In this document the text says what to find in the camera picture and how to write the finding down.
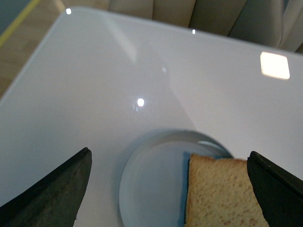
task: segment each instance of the white bread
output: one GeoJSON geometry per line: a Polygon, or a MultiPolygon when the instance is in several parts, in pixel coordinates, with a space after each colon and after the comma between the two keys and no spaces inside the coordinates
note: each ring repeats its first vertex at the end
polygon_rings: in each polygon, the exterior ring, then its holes
{"type": "Polygon", "coordinates": [[[268,227],[247,174],[246,161],[192,154],[185,227],[268,227]]]}

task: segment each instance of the toast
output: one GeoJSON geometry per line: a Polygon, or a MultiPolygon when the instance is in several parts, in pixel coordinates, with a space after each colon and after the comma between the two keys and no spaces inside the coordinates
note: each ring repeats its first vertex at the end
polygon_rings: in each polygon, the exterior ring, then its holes
{"type": "Polygon", "coordinates": [[[268,227],[245,160],[192,154],[185,227],[268,227]]]}

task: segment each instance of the beige chair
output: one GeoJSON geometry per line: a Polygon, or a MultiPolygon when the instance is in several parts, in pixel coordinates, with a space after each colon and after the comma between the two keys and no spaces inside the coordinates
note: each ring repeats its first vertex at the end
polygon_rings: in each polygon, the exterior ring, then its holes
{"type": "Polygon", "coordinates": [[[109,10],[303,51],[303,0],[111,0],[109,10]]]}

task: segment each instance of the yellow stripe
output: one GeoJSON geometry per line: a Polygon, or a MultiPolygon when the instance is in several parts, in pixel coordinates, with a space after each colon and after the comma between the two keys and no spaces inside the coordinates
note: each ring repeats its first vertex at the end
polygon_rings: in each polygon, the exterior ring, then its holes
{"type": "Polygon", "coordinates": [[[21,13],[19,13],[16,19],[9,25],[9,27],[5,29],[5,31],[0,35],[0,48],[39,2],[40,0],[31,0],[21,13]]]}

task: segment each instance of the white table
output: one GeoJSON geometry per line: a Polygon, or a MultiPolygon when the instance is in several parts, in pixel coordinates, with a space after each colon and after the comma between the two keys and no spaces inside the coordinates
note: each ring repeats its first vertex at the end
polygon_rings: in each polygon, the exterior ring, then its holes
{"type": "Polygon", "coordinates": [[[202,132],[235,157],[255,150],[302,179],[302,72],[298,54],[73,8],[1,101],[0,205],[88,147],[93,166],[75,226],[123,226],[124,166],[168,129],[202,132]],[[289,80],[262,75],[263,51],[288,58],[289,80]]]}

